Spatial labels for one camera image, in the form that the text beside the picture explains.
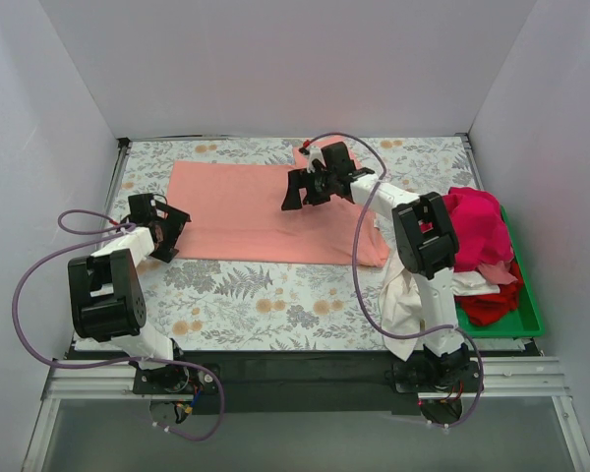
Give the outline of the salmon pink t shirt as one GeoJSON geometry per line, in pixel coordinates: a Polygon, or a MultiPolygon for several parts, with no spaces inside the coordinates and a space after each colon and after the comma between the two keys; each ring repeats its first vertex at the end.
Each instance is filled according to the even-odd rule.
{"type": "Polygon", "coordinates": [[[176,247],[181,259],[382,267],[389,247],[368,212],[334,197],[281,208],[289,165],[178,160],[167,200],[191,216],[176,247]]]}

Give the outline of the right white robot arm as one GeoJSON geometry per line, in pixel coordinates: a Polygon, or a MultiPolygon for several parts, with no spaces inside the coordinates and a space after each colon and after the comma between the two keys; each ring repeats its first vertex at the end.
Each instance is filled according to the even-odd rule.
{"type": "Polygon", "coordinates": [[[299,151],[306,164],[288,172],[282,210],[318,206],[338,196],[393,224],[396,254],[418,289],[422,318],[416,330],[406,334],[377,322],[371,326],[386,339],[419,341],[423,346],[422,351],[412,350],[400,358],[397,382],[441,391],[461,384],[471,361],[452,291],[459,243],[443,197],[418,195],[386,182],[383,175],[358,166],[343,141],[320,148],[306,141],[299,151]]]}

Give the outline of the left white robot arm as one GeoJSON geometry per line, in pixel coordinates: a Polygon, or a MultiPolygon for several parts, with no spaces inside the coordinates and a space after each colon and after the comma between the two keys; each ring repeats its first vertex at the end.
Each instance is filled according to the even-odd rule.
{"type": "Polygon", "coordinates": [[[134,357],[145,370],[156,368],[155,380],[170,393],[182,391],[190,379],[188,367],[177,361],[177,343],[149,321],[137,268],[152,258],[170,263],[179,253],[176,243],[191,216],[154,194],[128,199],[125,221],[135,228],[87,257],[68,263],[72,320],[83,339],[110,343],[134,357]]]}

